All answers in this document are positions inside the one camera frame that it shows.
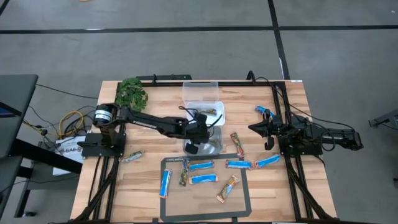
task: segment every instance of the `black desk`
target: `black desk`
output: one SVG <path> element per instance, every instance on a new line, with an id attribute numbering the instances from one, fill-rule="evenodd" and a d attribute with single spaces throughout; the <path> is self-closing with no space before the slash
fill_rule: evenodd
<path id="1" fill-rule="evenodd" d="M 17 176 L 31 178 L 33 169 L 21 166 L 24 157 L 41 162 L 40 165 L 47 164 L 76 174 L 81 171 L 81 164 L 78 162 L 16 139 L 33 96 L 37 79 L 37 75 L 0 75 L 0 102 L 22 113 L 21 116 L 0 118 L 0 191 L 12 185 Z M 50 176 L 52 180 L 65 177 L 64 175 L 62 177 Z M 22 216 L 29 196 L 27 186 L 28 183 L 25 185 L 15 217 Z M 11 190 L 12 187 L 9 187 L 0 193 L 0 218 Z"/>

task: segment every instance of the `clear plastic container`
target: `clear plastic container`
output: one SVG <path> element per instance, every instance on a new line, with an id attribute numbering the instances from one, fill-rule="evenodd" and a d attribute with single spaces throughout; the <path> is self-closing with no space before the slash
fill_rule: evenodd
<path id="1" fill-rule="evenodd" d="M 213 131 L 210 130 L 211 138 L 209 138 L 208 143 L 195 145 L 198 147 L 198 154 L 190 154 L 185 150 L 185 146 L 191 141 L 184 139 L 182 141 L 184 152 L 189 156 L 215 156 L 220 154 L 223 151 L 223 135 L 221 133 L 221 128 L 215 126 Z"/>
<path id="2" fill-rule="evenodd" d="M 215 125 L 221 126 L 225 124 L 224 103 L 219 101 L 218 82 L 184 82 L 182 85 L 182 100 L 186 108 L 195 108 L 198 110 L 215 109 L 215 116 L 206 114 L 206 124 L 213 124 L 221 114 L 223 116 Z"/>

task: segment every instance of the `computer screen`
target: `computer screen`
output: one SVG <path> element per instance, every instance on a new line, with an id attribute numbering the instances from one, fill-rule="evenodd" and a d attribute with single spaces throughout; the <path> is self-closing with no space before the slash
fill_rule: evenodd
<path id="1" fill-rule="evenodd" d="M 11 108 L 10 106 L 0 102 L 0 118 L 10 118 L 20 116 L 21 112 Z"/>

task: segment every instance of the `label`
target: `label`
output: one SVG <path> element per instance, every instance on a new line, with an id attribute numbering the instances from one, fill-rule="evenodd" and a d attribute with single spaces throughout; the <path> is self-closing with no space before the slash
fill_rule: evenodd
<path id="1" fill-rule="evenodd" d="M 180 157 L 180 158 L 166 159 L 166 162 L 180 162 L 180 161 L 184 161 L 184 158 Z"/>
<path id="2" fill-rule="evenodd" d="M 324 138 L 324 139 L 332 139 L 331 136 L 323 136 L 322 138 Z M 334 139 L 342 140 L 343 137 L 334 137 Z"/>
<path id="3" fill-rule="evenodd" d="M 110 120 L 111 120 L 111 117 L 110 117 L 110 116 L 106 116 L 106 115 L 103 115 L 103 114 L 96 114 L 96 115 L 95 115 L 95 119 L 97 119 L 97 118 L 99 118 L 99 119 L 105 119 L 105 120 L 107 120 L 107 121 L 110 121 Z"/>
<path id="4" fill-rule="evenodd" d="M 105 111 L 105 110 L 96 110 L 95 114 L 103 114 L 105 116 L 109 116 L 110 118 L 112 118 L 112 114 L 110 112 Z"/>
<path id="5" fill-rule="evenodd" d="M 139 122 L 139 121 L 133 121 L 132 123 L 133 123 L 133 124 L 136 124 L 136 125 L 140 125 L 140 126 L 152 128 L 152 129 L 156 129 L 156 128 L 157 128 L 157 127 L 154 126 L 154 125 L 142 123 L 142 122 Z"/>

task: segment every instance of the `yellow cable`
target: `yellow cable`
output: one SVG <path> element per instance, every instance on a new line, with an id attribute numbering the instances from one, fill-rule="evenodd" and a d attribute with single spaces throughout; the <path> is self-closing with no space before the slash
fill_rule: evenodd
<path id="1" fill-rule="evenodd" d="M 61 118 L 60 123 L 59 123 L 59 138 L 60 139 L 62 139 L 63 136 L 65 136 L 65 135 L 69 135 L 69 134 L 72 134 L 73 132 L 75 132 L 75 130 L 72 130 L 72 131 L 69 131 L 69 132 L 67 132 L 65 134 L 62 134 L 62 123 L 66 120 L 65 118 L 67 116 L 74 115 L 74 114 L 78 114 L 80 116 L 80 123 L 76 127 L 76 129 L 79 129 L 82 126 L 82 124 L 84 122 L 84 117 L 83 117 L 83 114 L 80 111 L 71 111 L 71 112 L 67 113 L 63 118 Z"/>
<path id="2" fill-rule="evenodd" d="M 36 128 L 35 126 L 33 126 L 33 125 L 29 124 L 29 123 L 26 123 L 25 121 L 23 121 L 23 124 L 28 126 L 28 127 L 30 127 L 30 128 L 32 128 L 33 130 L 37 131 L 40 135 L 42 134 L 40 128 Z M 53 136 L 58 136 L 58 134 L 53 134 L 53 133 L 47 133 L 47 134 L 53 135 Z"/>

